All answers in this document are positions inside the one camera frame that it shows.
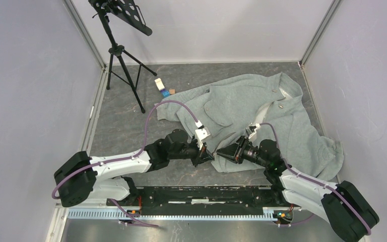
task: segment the white wall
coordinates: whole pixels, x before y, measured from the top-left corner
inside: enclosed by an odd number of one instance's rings
[[[100,53],[110,42],[87,0],[73,0]],[[136,0],[146,36],[109,14],[116,42],[147,63],[298,61],[331,0]]]
[[[44,241],[100,68],[62,1],[0,1],[0,241]]]
[[[324,129],[341,140],[342,179],[380,216],[372,241],[387,241],[387,1],[343,1],[306,63]]]

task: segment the black music stand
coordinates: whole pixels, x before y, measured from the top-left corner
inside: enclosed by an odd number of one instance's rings
[[[110,63],[109,63],[109,76],[107,77],[107,85],[106,89],[110,89],[110,75],[114,74],[121,80],[123,80],[125,83],[130,85],[134,96],[137,99],[137,102],[139,103],[140,110],[142,113],[145,113],[145,109],[142,106],[142,102],[140,102],[139,96],[137,95],[137,84],[139,82],[140,77],[140,70],[142,67],[144,67],[146,70],[148,70],[150,73],[152,73],[154,76],[157,76],[156,72],[149,69],[145,64],[140,62],[137,58],[135,58],[133,55],[128,53],[124,46],[118,45],[113,38],[112,31],[109,27],[109,17],[107,16],[107,13],[112,13],[118,18],[124,20],[131,26],[138,29],[140,32],[146,34],[147,36],[150,36],[152,34],[152,30],[146,26],[145,20],[143,19],[142,12],[140,11],[139,6],[137,6],[133,0],[89,0],[88,1],[93,8],[96,10],[97,15],[100,18],[100,21],[103,25],[104,30],[106,31],[107,36],[109,37],[110,43],[112,44],[112,48],[109,49],[110,53]],[[137,73],[137,80],[136,84],[134,85],[133,80],[131,79],[131,76],[128,72],[128,69],[125,65],[124,60],[122,59],[122,53],[128,55],[131,59],[133,59],[135,62],[139,63],[139,71]],[[116,56],[118,58],[122,69],[124,70],[124,73],[126,75],[126,78],[128,79],[128,82],[124,80],[122,77],[117,75],[115,72],[112,71],[112,63],[113,63],[113,56]]]

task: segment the gray fabric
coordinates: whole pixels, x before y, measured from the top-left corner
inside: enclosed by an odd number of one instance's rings
[[[280,87],[293,98],[285,100]],[[245,128],[259,118],[275,127],[281,153],[290,164],[306,174],[330,180],[342,166],[343,149],[340,142],[319,136],[302,105],[302,95],[300,86],[286,74],[271,77],[246,74],[176,93],[164,100],[180,101],[194,112],[211,133],[206,140],[210,151],[232,132],[235,133],[223,140],[221,146],[235,142]],[[260,109],[269,104],[265,117],[256,117]],[[180,105],[163,104],[157,111],[158,119],[181,122],[189,135],[194,134],[195,122]],[[274,140],[267,126],[258,130],[253,144],[258,145],[263,139]],[[248,161],[234,164],[220,156],[215,157],[212,165],[218,172],[263,168]]]

